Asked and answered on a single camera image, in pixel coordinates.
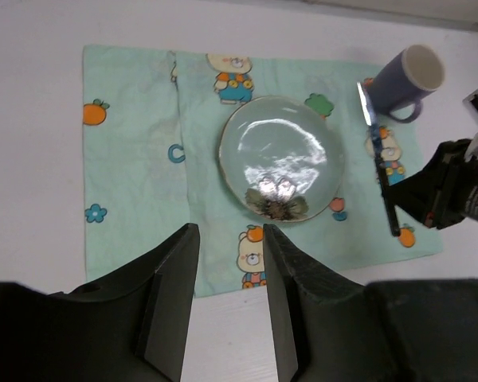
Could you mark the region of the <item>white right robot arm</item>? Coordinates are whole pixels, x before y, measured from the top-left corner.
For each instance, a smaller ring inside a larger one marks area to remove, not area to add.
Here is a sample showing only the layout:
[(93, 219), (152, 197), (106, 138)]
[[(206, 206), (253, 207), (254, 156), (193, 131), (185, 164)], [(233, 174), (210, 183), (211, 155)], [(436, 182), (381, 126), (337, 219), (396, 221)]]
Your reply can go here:
[[(441, 143), (390, 185), (377, 115), (358, 88), (391, 230), (401, 209), (438, 230), (478, 222), (478, 133)], [(478, 381), (478, 279), (361, 285), (264, 227), (268, 305), (281, 381)]]

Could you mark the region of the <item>green cartoon placemat cloth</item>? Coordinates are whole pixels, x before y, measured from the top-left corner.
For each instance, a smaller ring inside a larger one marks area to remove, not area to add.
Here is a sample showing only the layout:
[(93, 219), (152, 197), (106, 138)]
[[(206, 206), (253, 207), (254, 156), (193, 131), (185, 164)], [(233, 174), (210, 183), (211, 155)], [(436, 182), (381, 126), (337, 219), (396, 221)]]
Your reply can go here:
[[(198, 297), (262, 287), (264, 225), (341, 271), (439, 253), (439, 234), (398, 213), (391, 235), (356, 84), (376, 74), (346, 61), (89, 45), (83, 53), (86, 271), (110, 273), (182, 225), (200, 230)], [(303, 222), (267, 220), (222, 178), (217, 148), (227, 119), (263, 96), (316, 111), (343, 143), (343, 182)]]

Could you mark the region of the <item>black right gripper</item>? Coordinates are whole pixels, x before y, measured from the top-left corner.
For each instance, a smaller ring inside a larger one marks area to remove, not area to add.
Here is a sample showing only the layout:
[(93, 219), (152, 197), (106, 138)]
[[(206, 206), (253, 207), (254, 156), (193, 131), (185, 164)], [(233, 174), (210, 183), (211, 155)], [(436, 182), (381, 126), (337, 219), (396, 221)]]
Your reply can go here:
[(384, 204), (391, 229), (400, 228), (396, 207), (427, 228), (478, 222), (478, 142), (440, 143), (422, 170), (392, 185), (384, 181)]

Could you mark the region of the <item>green floral glass plate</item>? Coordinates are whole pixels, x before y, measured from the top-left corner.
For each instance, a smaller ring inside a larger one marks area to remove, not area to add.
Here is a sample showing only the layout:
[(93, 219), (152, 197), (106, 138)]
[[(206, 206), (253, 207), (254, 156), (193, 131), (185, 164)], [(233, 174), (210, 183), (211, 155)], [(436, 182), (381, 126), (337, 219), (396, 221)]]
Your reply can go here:
[(227, 188), (245, 208), (289, 224), (323, 212), (345, 172), (336, 129), (304, 103), (274, 95), (240, 106), (227, 119), (217, 162)]

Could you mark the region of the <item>purple ceramic mug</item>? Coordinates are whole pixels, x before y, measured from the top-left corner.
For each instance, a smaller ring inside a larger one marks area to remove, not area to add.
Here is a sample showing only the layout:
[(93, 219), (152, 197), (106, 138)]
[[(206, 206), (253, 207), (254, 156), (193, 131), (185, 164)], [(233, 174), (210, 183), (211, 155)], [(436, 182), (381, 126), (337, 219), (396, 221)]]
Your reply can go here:
[(397, 123), (419, 117), (423, 99), (445, 81), (441, 58), (427, 45), (411, 45), (391, 60), (366, 86), (374, 110)]

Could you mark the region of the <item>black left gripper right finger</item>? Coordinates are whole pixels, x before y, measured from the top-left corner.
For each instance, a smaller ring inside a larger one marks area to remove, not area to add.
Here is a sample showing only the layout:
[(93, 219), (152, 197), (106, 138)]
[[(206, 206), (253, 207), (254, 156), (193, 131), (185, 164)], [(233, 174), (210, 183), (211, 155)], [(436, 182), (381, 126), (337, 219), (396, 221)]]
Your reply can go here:
[(478, 279), (361, 285), (264, 227), (281, 381), (478, 381)]

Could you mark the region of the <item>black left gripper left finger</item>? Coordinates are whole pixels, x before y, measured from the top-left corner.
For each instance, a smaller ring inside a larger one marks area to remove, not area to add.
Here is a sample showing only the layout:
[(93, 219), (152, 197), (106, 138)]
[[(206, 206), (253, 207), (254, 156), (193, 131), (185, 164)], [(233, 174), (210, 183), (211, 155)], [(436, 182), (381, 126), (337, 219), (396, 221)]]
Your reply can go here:
[(0, 381), (178, 381), (200, 235), (186, 224), (66, 294), (0, 282)]

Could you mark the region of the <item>steel table knife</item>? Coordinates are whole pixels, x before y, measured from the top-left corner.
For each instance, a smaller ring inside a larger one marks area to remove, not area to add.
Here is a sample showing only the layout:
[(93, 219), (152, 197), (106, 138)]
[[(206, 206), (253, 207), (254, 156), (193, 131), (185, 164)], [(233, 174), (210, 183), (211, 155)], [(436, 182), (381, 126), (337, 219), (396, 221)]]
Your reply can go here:
[(368, 126), (370, 140), (372, 143), (372, 149), (374, 152), (374, 164), (378, 175), (379, 186), (381, 189), (381, 195), (384, 202), (386, 216), (388, 224), (390, 226), (390, 232), (392, 236), (400, 236), (401, 230), (398, 223), (397, 213), (395, 206), (390, 199), (390, 185), (386, 174), (385, 162), (382, 158), (382, 138), (380, 134), (380, 126), (378, 124), (378, 117), (375, 113), (374, 106), (368, 96), (366, 89), (362, 83), (357, 83), (358, 96), (362, 107), (363, 117), (365, 123)]

